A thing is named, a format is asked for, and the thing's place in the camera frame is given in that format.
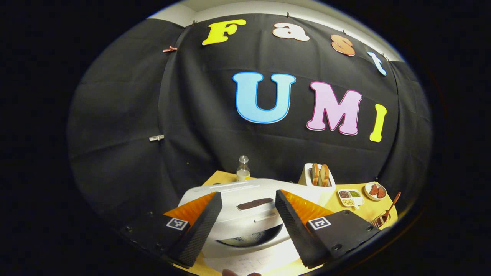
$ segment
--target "wooden spoon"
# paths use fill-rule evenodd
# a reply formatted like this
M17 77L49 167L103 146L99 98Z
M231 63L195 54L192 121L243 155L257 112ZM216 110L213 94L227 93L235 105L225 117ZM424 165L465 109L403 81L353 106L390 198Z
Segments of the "wooden spoon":
M387 221L387 218L389 217L389 212L390 212L390 209L392 209L392 207L394 207L394 205L396 204L397 200L399 199L399 196L401 195L401 192L397 193L394 201L392 202L392 205L390 206L389 210L387 210L387 212L385 214L382 215L382 219L383 221Z

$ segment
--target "tabletop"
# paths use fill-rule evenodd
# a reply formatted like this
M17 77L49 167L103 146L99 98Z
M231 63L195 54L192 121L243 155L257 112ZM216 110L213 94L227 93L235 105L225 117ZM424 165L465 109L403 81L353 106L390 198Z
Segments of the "tabletop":
M228 173L228 172L217 170L202 186L211 186L217 183L226 184L236 181L237 179L234 173ZM350 210L363 219L373 220L378 215L380 215L383 211L387 210L390 207L390 205L392 205L392 199L388 195L381 201L373 201L369 199L363 193L363 188L365 187L365 185L366 183L336 185L336 192L331 196L329 201L323 207L335 213L343 210ZM363 205L360 205L359 209L355 207L343 206L341 200L337 196L337 191L341 189L357 189L363 195L363 199L365 200L365 203ZM385 227L392 226L397 221L397 210L395 206L392 208L392 210L390 210L390 215L392 218L386 224L380 227L380 229L384 229ZM182 268L175 264L174 266L200 276L221 276L220 272L206 265L205 261L203 260L203 253L200 253L198 255L196 262L189 269ZM284 267L271 270L267 273L262 273L261 275L262 276L275 276L275 275L297 276L315 270L321 266L322 265L312 269L308 269L305 266L303 266L302 261L298 259Z

